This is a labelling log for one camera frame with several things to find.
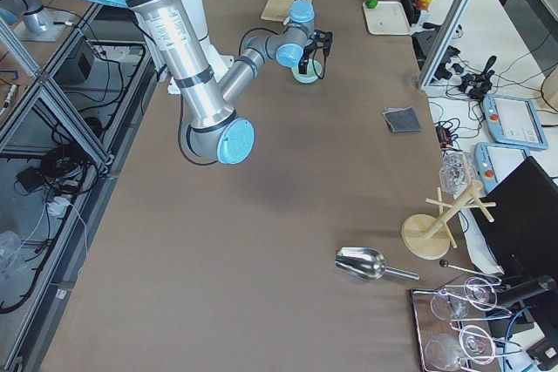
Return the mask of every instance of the brown tabletop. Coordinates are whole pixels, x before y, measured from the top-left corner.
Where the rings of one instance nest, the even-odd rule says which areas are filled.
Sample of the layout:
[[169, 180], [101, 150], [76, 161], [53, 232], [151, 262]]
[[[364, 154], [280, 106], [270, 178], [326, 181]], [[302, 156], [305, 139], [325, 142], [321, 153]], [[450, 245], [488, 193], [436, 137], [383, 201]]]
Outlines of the brown tabletop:
[[[204, 0], [213, 43], [236, 54], [267, 0]], [[236, 104], [256, 132], [238, 166], [179, 154], [179, 98], [155, 92], [42, 371], [419, 369], [409, 289], [456, 275], [399, 229], [436, 214], [441, 164], [409, 37], [366, 32], [364, 0], [314, 0], [334, 32], [324, 81], [269, 63]], [[413, 106], [423, 131], [381, 112]], [[461, 234], [454, 264], [468, 261]], [[342, 246], [380, 250], [420, 281], [353, 279]]]

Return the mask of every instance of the round wooden base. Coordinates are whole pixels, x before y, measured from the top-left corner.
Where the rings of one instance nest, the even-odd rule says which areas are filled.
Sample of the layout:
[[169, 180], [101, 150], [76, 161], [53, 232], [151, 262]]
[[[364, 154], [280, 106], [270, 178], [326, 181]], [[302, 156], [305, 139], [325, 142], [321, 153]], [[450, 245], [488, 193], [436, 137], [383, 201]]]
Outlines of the round wooden base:
[[401, 227], [401, 236], [407, 248], [422, 259], [439, 259], [450, 248], [450, 239], [444, 228], [440, 228], [430, 239], [424, 237], [425, 231], [436, 219], [430, 215], [417, 213], [407, 218]]

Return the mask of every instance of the stainless steel scoop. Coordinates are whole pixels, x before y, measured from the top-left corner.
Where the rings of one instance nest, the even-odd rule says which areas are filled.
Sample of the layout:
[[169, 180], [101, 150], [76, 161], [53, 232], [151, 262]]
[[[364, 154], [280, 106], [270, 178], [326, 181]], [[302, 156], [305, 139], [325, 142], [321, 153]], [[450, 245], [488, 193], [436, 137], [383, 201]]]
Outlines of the stainless steel scoop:
[[369, 247], [342, 247], [335, 257], [335, 266], [366, 281], [380, 279], [384, 274], [394, 274], [418, 281], [420, 276], [413, 272], [389, 267], [378, 250]]

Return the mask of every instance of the glass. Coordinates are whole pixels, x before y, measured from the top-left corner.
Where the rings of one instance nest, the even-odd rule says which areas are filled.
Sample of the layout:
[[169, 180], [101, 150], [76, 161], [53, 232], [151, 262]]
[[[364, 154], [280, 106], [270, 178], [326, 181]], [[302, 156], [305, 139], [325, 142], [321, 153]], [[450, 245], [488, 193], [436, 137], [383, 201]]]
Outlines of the glass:
[[[470, 307], [490, 315], [469, 316]], [[443, 321], [487, 321], [508, 318], [511, 311], [497, 305], [496, 290], [492, 282], [473, 276], [463, 285], [445, 285], [430, 301], [430, 308]]]
[[[501, 339], [493, 339], [483, 328], [474, 325], [463, 327], [459, 336], [441, 334], [435, 335], [425, 347], [425, 359], [436, 369], [453, 372], [455, 370], [466, 370], [477, 372], [470, 363], [487, 365], [496, 357], [504, 355], [496, 354], [496, 342], [505, 342]], [[521, 346], [511, 343], [517, 347], [513, 352], [505, 355], [519, 353]]]

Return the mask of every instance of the metal rod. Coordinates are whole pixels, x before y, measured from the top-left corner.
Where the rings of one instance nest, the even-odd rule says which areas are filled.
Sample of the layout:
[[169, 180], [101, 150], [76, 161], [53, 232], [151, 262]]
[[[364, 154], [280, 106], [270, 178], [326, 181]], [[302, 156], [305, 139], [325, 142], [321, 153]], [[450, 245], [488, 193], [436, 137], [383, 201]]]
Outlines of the metal rod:
[[442, 24], [439, 34], [434, 40], [432, 49], [422, 67], [422, 71], [418, 76], [417, 86], [420, 90], [428, 86], [434, 77], [434, 73], [446, 52], [447, 46], [450, 44], [450, 40], [459, 24], [459, 20], [470, 2], [471, 0], [453, 0], [452, 6], [447, 12], [446, 20]]

